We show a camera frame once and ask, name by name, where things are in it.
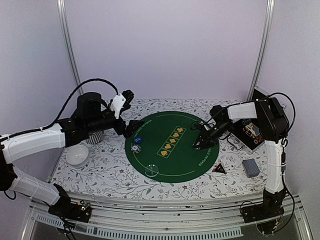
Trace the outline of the blue small blind button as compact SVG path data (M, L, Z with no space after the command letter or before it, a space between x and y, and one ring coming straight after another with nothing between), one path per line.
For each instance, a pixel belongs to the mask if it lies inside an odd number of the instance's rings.
M134 142L135 144L140 144L140 143L143 142L143 138L140 137L140 136L135 136L135 137L133 138L133 142Z

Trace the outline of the stack of poker chips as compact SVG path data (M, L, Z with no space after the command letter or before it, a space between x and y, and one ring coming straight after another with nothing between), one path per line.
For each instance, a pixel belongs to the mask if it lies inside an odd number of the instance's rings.
M130 150L133 152L133 153L140 153L142 148L138 145L138 144L133 144L130 148Z

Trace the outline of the black red triangular card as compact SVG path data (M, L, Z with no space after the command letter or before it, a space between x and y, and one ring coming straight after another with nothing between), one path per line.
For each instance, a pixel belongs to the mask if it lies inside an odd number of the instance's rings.
M222 165L222 163L218 163L212 170L212 172L215 173L222 173L222 174L226 174L226 170L224 168L224 166Z

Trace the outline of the clear round dealer button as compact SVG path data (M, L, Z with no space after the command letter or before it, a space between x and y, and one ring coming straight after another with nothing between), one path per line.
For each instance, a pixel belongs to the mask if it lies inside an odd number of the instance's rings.
M159 168L155 164L148 164L145 167L144 173L149 178L154 178L159 174Z

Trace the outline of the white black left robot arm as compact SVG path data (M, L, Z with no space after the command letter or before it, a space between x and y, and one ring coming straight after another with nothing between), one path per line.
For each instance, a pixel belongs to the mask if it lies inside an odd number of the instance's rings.
M141 120L126 123L122 112L131 107L134 93L117 92L106 103L97 92L86 92L77 98L76 109L69 118L57 116L49 125L6 134L0 138L0 190L12 191L36 198L49 206L51 214L71 218L88 215L90 204L86 201L72 203L62 186L46 183L14 166L14 161L50 149L72 147L91 135L113 129L119 136L129 138L143 125Z

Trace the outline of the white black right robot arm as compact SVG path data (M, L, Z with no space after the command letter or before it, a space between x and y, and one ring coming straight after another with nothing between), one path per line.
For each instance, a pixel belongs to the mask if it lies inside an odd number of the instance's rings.
M225 107L215 105L210 110L214 125L208 122L191 124L192 130L199 130L192 147L204 150L218 143L219 137L233 128L233 122L244 119L256 119L258 129L264 140L267 157L267 181L263 190L262 204L254 207L262 218L280 214L282 201L288 189L285 186L287 136L294 122L289 121L276 94L262 99L235 103Z

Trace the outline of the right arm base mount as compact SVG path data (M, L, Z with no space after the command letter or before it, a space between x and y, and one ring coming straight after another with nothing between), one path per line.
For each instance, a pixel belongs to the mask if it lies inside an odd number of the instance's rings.
M285 213L281 205L267 209L263 207L262 203L256 204L249 200L242 202L239 212L245 223L262 221L261 223L257 223L256 227L265 236L276 233Z

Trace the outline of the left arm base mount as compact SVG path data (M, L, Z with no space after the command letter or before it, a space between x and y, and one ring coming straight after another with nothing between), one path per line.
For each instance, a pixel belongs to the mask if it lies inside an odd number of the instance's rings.
M63 219L88 223L92 208L91 204L85 200L72 203L70 198L60 197L54 205L49 206L48 213Z

